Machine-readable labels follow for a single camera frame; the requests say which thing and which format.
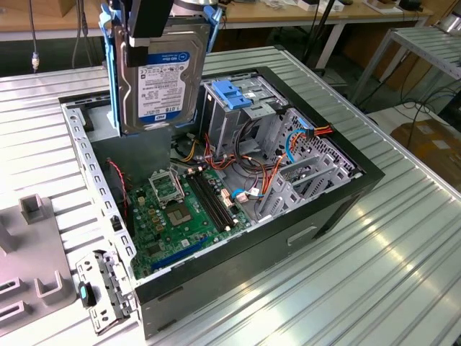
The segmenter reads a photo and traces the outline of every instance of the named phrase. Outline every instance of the white label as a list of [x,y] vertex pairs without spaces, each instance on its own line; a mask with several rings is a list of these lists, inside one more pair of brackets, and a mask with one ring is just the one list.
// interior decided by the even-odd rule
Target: white label
[[186,84],[181,74],[189,67],[187,52],[149,54],[147,66],[138,68],[138,114],[147,123],[179,115]]
[[431,135],[434,131],[428,125],[418,125],[418,129],[425,135]]
[[249,192],[252,196],[259,196],[259,189],[256,189],[255,187],[252,187],[251,190],[249,190]]
[[181,240],[181,245],[182,247],[188,247],[190,245],[189,241],[187,239]]
[[446,141],[432,141],[439,149],[450,149],[450,146],[447,144]]

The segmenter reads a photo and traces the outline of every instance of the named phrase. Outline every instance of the aluminum table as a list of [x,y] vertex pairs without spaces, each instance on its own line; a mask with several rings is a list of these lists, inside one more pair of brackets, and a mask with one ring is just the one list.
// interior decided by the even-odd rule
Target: aluminum table
[[437,67],[441,72],[454,79],[461,79],[461,37],[453,37],[436,27],[390,29],[357,82],[351,102],[357,101],[368,79],[392,42],[397,42],[402,48],[389,64],[381,80],[393,72],[408,50]]
[[[144,341],[128,319],[97,337],[80,301],[0,345],[451,345],[461,333],[461,196],[289,53],[216,53],[206,72],[268,66],[386,174],[335,229]],[[53,201],[75,262],[105,245],[58,97],[107,90],[103,68],[0,79],[0,208]]]

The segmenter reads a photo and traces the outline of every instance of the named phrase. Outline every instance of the blue pcie slot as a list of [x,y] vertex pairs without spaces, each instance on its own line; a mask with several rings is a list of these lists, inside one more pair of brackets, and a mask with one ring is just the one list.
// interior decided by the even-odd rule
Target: blue pcie slot
[[198,243],[191,245],[190,247],[187,247],[186,249],[183,249],[176,254],[173,254],[171,256],[168,256],[167,258],[163,258],[158,262],[155,262],[151,265],[151,270],[154,271],[155,269],[166,267],[167,265],[170,265],[173,262],[176,262],[177,260],[180,260],[181,258],[184,258],[186,256],[189,256],[190,254],[193,254],[194,252],[200,250],[202,248],[203,243],[207,241],[208,237],[206,236],[204,239],[200,240]]

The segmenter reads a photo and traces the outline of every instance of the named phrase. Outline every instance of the table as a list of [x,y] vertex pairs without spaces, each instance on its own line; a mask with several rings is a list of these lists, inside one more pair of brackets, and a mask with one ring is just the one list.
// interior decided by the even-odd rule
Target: table
[[[323,238],[146,344],[451,345],[461,333],[461,195],[284,50],[213,53],[205,72],[252,66],[270,67],[385,177]],[[0,167],[17,177],[0,208],[50,196],[72,269],[105,243],[58,98],[103,90],[101,67],[0,79]],[[80,301],[0,340],[39,342],[145,344],[134,319],[97,337]]]
[[[85,0],[85,12],[89,26],[89,36],[102,35],[98,26],[100,2],[102,0]],[[243,29],[255,27],[286,27],[312,25],[314,12],[307,12],[297,6],[287,6],[285,9],[273,9],[266,4],[231,3],[227,6],[227,20],[222,24],[226,29]],[[317,68],[325,68],[333,49],[336,46],[346,24],[374,22],[416,22],[423,26],[432,15],[432,11],[424,9],[421,13],[404,11],[404,14],[380,14],[355,0],[351,6],[346,6],[342,12],[333,12],[326,24],[334,25],[325,48],[318,60]],[[38,39],[64,38],[76,36],[76,10],[73,8],[64,18],[46,17],[36,14],[35,29]],[[7,9],[7,15],[0,14],[0,41],[30,40],[29,17],[26,12]]]
[[[399,51],[402,57],[407,51],[411,51],[434,67],[437,67],[441,72],[448,74],[454,79],[461,79],[461,37],[453,37],[436,27],[391,29],[382,39],[380,46],[360,76],[352,94],[351,102],[355,102],[362,93],[368,79],[371,77],[392,41],[402,46]],[[388,67],[389,71],[385,72],[386,76],[392,73],[399,60],[399,58],[395,58],[391,62]],[[435,85],[435,81],[439,77],[440,74],[437,74],[429,85]]]

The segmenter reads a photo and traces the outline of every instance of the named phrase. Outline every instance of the cardboard box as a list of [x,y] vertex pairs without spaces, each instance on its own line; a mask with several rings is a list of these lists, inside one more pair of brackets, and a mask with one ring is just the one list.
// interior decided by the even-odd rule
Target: cardboard box
[[[411,124],[396,128],[390,135],[406,146]],[[443,180],[461,191],[461,141],[436,120],[415,123],[410,151]]]
[[[32,13],[64,17],[75,3],[75,0],[32,0]],[[0,0],[0,6],[29,11],[29,0]]]

